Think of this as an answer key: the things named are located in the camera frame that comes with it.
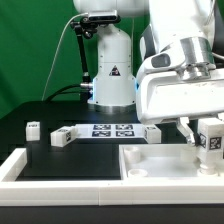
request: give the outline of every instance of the small cube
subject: small cube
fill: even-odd
[[[40,140],[40,122],[32,121],[26,125],[26,140],[39,141]]]
[[[149,144],[161,143],[162,140],[161,130],[157,128],[155,125],[144,125],[142,130],[145,140]]]

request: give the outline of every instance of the rectangular block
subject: rectangular block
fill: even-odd
[[[64,147],[65,145],[76,139],[77,133],[78,131],[75,126],[64,126],[51,133],[51,145]]]

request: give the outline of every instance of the black cable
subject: black cable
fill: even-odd
[[[63,91],[65,91],[67,89],[77,88],[77,87],[80,87],[80,84],[73,84],[73,85],[65,86],[65,87],[59,89],[58,91],[56,91],[55,93],[53,93],[52,95],[50,95],[45,101],[50,102],[55,96],[61,94]]]

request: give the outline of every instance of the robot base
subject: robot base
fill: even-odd
[[[121,114],[136,110],[135,103],[127,106],[102,106],[93,103],[91,100],[88,100],[88,107],[90,110],[95,110],[106,114]]]

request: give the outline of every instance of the white cube with marker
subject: white cube with marker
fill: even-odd
[[[76,139],[77,133],[75,126],[64,126],[51,133],[51,146],[64,147]]]
[[[26,140],[39,141],[40,140],[40,122],[32,121],[26,125]]]

